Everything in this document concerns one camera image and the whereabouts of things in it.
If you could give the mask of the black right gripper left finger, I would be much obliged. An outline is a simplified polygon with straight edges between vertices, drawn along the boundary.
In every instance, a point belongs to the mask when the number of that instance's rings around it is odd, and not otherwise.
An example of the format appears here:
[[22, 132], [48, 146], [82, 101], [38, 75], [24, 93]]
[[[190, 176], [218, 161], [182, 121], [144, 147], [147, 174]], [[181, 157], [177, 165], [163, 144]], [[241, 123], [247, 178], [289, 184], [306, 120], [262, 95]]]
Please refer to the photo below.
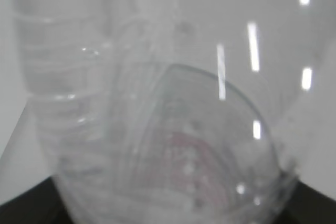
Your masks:
[[72, 224], [51, 178], [1, 205], [1, 224]]

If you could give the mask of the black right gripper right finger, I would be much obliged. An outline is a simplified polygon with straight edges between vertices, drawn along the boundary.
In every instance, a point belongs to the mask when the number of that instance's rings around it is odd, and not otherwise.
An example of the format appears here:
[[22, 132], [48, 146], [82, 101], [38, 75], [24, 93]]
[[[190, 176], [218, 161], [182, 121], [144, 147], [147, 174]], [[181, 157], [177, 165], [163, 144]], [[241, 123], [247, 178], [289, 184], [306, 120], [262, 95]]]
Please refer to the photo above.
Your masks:
[[335, 224], [335, 200], [300, 182], [276, 224]]

